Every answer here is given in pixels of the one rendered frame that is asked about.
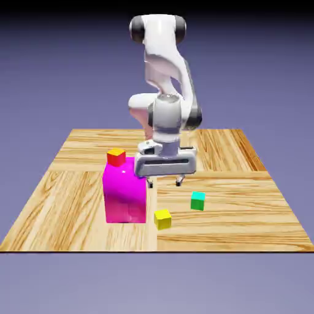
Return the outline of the small red cube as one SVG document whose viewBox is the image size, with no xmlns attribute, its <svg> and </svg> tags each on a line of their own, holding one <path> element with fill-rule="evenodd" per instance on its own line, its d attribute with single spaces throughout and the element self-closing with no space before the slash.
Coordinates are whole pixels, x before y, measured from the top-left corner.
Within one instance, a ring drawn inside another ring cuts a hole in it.
<svg viewBox="0 0 314 314">
<path fill-rule="evenodd" d="M 107 152 L 107 164 L 120 167 L 126 162 L 126 151 L 121 148 L 113 148 Z"/>
</svg>

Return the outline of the small yellow cube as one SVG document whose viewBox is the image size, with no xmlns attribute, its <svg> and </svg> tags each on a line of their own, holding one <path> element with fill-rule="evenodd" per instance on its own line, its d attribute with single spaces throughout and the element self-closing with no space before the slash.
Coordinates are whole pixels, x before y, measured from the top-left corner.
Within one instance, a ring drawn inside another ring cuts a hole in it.
<svg viewBox="0 0 314 314">
<path fill-rule="evenodd" d="M 168 209 L 154 212 L 154 222 L 157 230 L 169 229 L 172 226 L 172 216 Z"/>
</svg>

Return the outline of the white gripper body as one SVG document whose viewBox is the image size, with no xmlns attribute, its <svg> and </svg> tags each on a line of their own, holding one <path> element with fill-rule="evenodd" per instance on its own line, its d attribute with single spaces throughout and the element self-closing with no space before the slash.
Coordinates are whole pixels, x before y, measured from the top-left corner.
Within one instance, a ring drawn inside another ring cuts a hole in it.
<svg viewBox="0 0 314 314">
<path fill-rule="evenodd" d="M 175 156 L 136 153 L 134 173 L 139 177 L 193 174 L 196 172 L 196 155 L 194 147 L 180 147 Z"/>
</svg>

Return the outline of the large magenta box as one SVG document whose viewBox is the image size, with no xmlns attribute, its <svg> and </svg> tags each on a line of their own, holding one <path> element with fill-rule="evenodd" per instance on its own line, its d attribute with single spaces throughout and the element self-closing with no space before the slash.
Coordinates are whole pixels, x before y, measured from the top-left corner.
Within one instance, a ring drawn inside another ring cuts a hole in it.
<svg viewBox="0 0 314 314">
<path fill-rule="evenodd" d="M 107 164 L 102 177 L 105 218 L 108 223 L 145 223 L 147 184 L 134 174 L 134 158 L 118 167 Z"/>
</svg>

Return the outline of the small green cube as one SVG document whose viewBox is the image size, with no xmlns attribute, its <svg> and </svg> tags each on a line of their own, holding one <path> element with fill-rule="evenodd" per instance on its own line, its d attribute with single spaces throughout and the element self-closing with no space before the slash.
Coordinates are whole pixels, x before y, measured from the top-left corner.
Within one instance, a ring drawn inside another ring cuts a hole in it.
<svg viewBox="0 0 314 314">
<path fill-rule="evenodd" d="M 192 210 L 204 210 L 205 193 L 199 191 L 193 191 L 191 194 L 190 208 Z"/>
</svg>

